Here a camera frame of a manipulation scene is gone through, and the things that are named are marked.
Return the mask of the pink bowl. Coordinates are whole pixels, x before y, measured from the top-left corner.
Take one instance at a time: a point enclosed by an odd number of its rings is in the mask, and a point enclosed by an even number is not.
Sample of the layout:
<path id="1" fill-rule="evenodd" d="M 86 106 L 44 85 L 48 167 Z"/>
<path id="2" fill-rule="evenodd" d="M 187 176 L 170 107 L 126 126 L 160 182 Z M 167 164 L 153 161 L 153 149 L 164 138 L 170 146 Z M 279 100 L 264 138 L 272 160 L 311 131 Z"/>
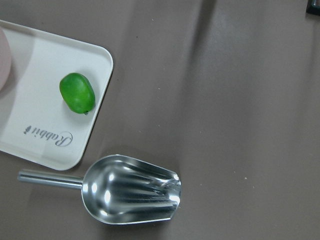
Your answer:
<path id="1" fill-rule="evenodd" d="M 8 81 L 12 65 L 12 53 L 9 41 L 3 30 L 0 28 L 0 90 Z"/>

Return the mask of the green lime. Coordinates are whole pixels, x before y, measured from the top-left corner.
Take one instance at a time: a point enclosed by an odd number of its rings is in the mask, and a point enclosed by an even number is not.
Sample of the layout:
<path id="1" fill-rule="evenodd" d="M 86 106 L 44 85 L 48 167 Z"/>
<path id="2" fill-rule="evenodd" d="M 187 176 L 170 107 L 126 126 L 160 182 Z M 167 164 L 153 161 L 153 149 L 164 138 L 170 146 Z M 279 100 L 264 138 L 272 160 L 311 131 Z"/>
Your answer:
<path id="1" fill-rule="evenodd" d="M 67 74 L 59 83 L 59 91 L 64 102 L 74 113 L 87 115 L 95 107 L 95 92 L 83 74 Z"/>

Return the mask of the metal ice scoop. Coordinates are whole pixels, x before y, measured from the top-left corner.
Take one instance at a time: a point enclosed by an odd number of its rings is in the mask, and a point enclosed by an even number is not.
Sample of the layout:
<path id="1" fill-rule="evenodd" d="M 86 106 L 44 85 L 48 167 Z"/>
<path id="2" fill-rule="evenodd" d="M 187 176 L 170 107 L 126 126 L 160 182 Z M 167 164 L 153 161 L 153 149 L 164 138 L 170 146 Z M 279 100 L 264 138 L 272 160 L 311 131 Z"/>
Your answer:
<path id="1" fill-rule="evenodd" d="M 83 177 L 21 170 L 21 182 L 81 192 L 87 212 L 109 225 L 170 220 L 180 204 L 182 184 L 177 173 L 125 155 L 108 155 Z"/>

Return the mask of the black frame tray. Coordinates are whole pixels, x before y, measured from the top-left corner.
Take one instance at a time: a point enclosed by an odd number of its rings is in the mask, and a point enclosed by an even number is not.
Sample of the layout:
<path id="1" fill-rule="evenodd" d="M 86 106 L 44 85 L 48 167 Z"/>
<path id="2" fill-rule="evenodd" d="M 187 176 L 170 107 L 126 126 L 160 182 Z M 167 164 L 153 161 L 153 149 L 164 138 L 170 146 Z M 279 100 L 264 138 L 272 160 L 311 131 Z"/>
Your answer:
<path id="1" fill-rule="evenodd" d="M 312 15 L 320 15 L 320 0 L 308 0 L 306 13 Z"/>

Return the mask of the cream plastic tray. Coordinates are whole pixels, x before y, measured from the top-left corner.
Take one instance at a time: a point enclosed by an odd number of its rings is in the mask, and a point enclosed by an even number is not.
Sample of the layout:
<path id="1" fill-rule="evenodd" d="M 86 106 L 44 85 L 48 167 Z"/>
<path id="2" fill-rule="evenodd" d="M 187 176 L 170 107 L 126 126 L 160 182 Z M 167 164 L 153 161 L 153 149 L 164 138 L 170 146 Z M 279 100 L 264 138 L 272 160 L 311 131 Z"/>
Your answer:
<path id="1" fill-rule="evenodd" d="M 103 47 L 15 23 L 0 23 L 11 50 L 11 73 L 0 92 L 0 149 L 64 171 L 81 160 L 113 71 Z M 69 73 L 90 82 L 95 106 L 71 111 L 59 84 Z"/>

